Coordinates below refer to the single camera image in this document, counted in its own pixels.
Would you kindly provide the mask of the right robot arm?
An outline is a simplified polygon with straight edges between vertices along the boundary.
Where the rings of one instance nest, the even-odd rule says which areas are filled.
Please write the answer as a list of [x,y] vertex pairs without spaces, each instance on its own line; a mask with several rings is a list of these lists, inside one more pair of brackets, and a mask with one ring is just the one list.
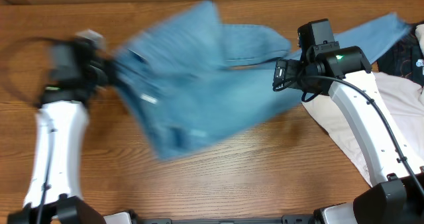
[[273,90],[328,95],[341,110],[366,161],[372,186],[351,203],[315,210],[312,223],[422,223],[423,159],[384,104],[363,51],[352,46],[276,62]]

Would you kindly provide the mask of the beige cloth garment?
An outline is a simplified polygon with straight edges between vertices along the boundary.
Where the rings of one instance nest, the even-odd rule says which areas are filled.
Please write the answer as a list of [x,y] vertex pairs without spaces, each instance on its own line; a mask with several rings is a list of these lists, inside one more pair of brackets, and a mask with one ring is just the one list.
[[[374,74],[378,91],[400,131],[412,149],[423,157],[423,88],[408,79]],[[335,144],[356,166],[362,177],[370,183],[366,161],[360,147],[340,109],[328,96],[316,97],[303,106],[322,126]]]

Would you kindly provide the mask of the dark navy printed garment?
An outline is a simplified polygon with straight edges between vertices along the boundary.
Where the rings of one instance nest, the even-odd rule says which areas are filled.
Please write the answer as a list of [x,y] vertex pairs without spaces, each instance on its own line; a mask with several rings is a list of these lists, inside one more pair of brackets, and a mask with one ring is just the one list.
[[396,42],[377,60],[378,71],[409,79],[423,86],[423,22]]

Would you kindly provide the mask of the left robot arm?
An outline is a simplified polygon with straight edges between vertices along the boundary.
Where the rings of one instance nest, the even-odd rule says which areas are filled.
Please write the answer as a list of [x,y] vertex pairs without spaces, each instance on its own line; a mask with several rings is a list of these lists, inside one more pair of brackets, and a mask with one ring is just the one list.
[[36,105],[34,167],[23,208],[8,223],[115,223],[84,202],[80,188],[81,146],[89,124],[87,102],[109,79],[102,59],[60,49],[52,53],[51,84]]

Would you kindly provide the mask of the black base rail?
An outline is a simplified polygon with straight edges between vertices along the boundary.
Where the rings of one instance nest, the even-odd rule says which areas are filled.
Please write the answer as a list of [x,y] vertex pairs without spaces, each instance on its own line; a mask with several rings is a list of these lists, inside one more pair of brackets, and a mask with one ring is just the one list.
[[133,210],[104,216],[106,224],[318,224],[313,215],[283,215],[273,218],[236,218],[236,219],[185,219],[170,218],[143,219]]

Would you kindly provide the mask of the light blue denim jeans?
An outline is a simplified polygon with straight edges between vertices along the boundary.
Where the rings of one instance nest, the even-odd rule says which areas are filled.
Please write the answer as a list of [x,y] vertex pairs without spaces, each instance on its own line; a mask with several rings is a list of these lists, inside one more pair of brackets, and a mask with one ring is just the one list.
[[276,61],[297,60],[290,42],[262,25],[221,21],[200,2],[116,51],[116,88],[162,160],[199,152],[299,104],[275,92]]

